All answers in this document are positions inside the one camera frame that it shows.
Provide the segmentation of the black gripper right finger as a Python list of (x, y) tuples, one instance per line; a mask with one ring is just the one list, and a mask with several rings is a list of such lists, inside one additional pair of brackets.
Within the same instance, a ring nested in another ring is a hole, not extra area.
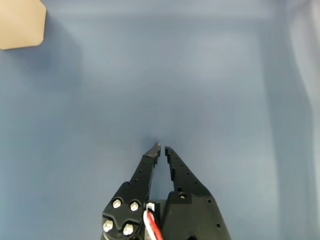
[(210, 191), (169, 146), (165, 155), (174, 191), (161, 217), (165, 240), (229, 240), (230, 234)]

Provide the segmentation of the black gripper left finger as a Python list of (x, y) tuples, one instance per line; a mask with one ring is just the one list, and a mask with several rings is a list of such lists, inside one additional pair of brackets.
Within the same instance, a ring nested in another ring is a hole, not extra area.
[(133, 176), (124, 182), (102, 212), (102, 240), (144, 240), (143, 213), (149, 202), (153, 170), (161, 154), (156, 143), (141, 158)]

